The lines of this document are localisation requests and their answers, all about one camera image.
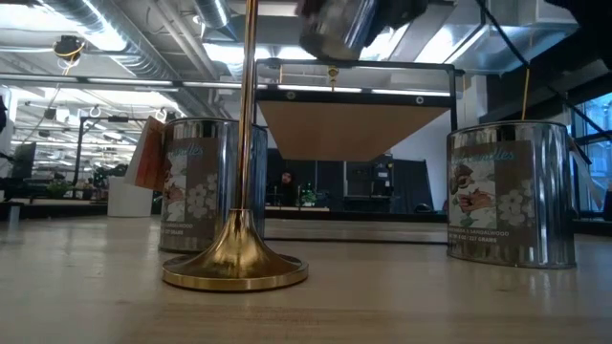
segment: silver tin can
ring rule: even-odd
[[[164,205],[160,249],[206,249],[233,207],[238,121],[179,118],[164,128]],[[264,236],[268,134],[253,126],[250,208]]]
[[[506,121],[448,135],[448,255],[481,263],[576,265],[565,126]]]
[[[378,0],[327,0],[306,20],[299,45],[317,58],[358,60]]]

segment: metal can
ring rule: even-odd
[[[160,249],[203,251],[233,207],[238,160],[238,121],[178,118],[164,128],[164,205]],[[268,134],[253,126],[250,208],[264,235]]]
[[[448,255],[481,263],[576,265],[567,129],[483,124],[448,135]]]

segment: exposed pipe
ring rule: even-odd
[[[172,26],[172,23],[170,23],[170,21],[165,17],[164,13],[160,9],[157,1],[147,0],[147,2],[149,5],[149,8],[153,11],[155,15],[158,16],[158,18],[164,25],[165,29],[168,30],[172,38],[174,38],[174,40],[179,45],[179,47],[181,47],[181,50],[185,52],[189,61],[193,63],[193,66],[195,66],[195,68],[198,70],[198,72],[200,72],[200,74],[202,74],[203,77],[210,78],[211,74],[207,70],[207,67],[204,65],[202,60],[198,59],[198,57],[193,53],[191,48],[189,48],[189,46],[185,43],[183,38],[179,35],[179,32],[177,32],[176,29],[174,29],[174,26]]]
[[[198,42],[195,40],[195,38],[193,38],[193,35],[189,31],[189,28],[186,26],[183,19],[181,19],[179,13],[176,12],[176,10],[168,3],[167,0],[159,0],[159,3],[162,5],[162,10],[164,10],[164,13],[168,16],[168,19],[172,20],[172,22],[176,24],[179,30],[183,33],[187,43],[189,43],[191,48],[193,48],[193,51],[198,55],[198,57],[200,57],[202,63],[207,66],[211,74],[210,77],[218,80],[219,75],[216,73],[212,60],[210,60],[210,57],[208,57],[207,52],[204,50],[202,42]]]
[[[142,32],[111,0],[39,0],[50,11],[77,24],[77,30],[97,48],[134,56],[113,56],[116,62],[138,78],[180,79]],[[218,116],[218,111],[200,100],[191,90],[167,94],[195,115]]]
[[[234,41],[238,40],[230,23],[230,7],[226,0],[193,0],[193,2],[203,25],[220,31]]]

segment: table surface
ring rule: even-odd
[[[164,284],[158,219],[24,221],[0,230],[0,343],[611,343],[612,241],[579,267],[465,262],[428,245],[269,242],[310,264],[285,290]]]

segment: wooden panel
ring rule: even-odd
[[[371,161],[448,110],[288,101],[259,108],[284,159],[319,161]]]

